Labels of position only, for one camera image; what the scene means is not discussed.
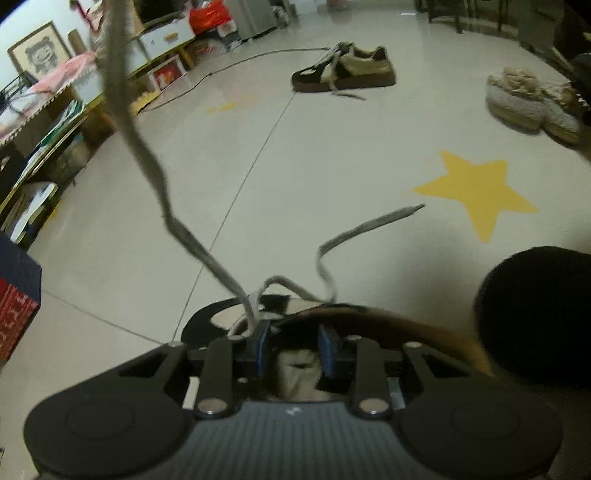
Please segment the metal screw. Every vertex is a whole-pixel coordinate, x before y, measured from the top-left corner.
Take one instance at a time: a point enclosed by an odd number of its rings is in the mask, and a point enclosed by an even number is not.
[[[381,398],[366,398],[359,402],[359,408],[370,415],[379,415],[389,410],[390,405]]]
[[[228,404],[221,398],[206,398],[198,403],[197,408],[205,415],[215,415],[223,412],[228,407]]]

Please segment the red plastic bag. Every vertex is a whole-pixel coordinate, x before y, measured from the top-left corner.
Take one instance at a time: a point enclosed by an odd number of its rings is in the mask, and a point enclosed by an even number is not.
[[[230,12],[223,0],[212,0],[208,6],[192,9],[189,12],[189,23],[195,35],[216,28],[231,19]]]

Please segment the tiled floor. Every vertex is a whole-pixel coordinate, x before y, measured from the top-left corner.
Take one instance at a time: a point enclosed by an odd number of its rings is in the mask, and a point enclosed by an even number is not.
[[[314,256],[323,241],[426,202],[327,257],[339,300],[473,335],[475,292],[500,260],[534,245],[591,250],[591,164],[486,110],[491,70],[527,66],[560,80],[553,69],[514,41],[399,13],[308,15],[203,63],[164,96],[254,54],[352,40],[384,45],[398,73],[396,86],[363,92],[364,102],[294,95],[291,73],[321,53],[281,53],[205,80],[138,125],[166,169],[178,216],[247,291],[285,274],[321,293]],[[461,203],[413,192],[446,173],[442,151],[474,164],[507,161],[507,185],[537,213],[502,212],[482,243]],[[36,402],[178,337],[192,313],[228,296],[164,230],[119,135],[79,175],[31,255],[43,266],[43,306],[0,375],[0,478],[10,480],[34,472],[21,427]]]

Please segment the star floor sticker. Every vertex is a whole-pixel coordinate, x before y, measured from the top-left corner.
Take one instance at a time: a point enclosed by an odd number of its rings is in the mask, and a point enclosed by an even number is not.
[[[447,175],[416,187],[413,191],[462,202],[481,242],[486,243],[491,239],[496,220],[503,210],[524,213],[538,211],[506,184],[506,160],[474,165],[447,151],[441,152],[441,157]]]

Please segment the picture frame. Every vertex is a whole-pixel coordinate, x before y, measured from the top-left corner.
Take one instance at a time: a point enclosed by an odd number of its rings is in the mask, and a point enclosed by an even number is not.
[[[53,22],[16,42],[8,49],[8,56],[18,73],[29,72],[37,79],[72,58]]]
[[[178,55],[175,55],[150,70],[147,75],[154,90],[156,92],[162,92],[186,74],[187,71],[183,66],[183,62]]]

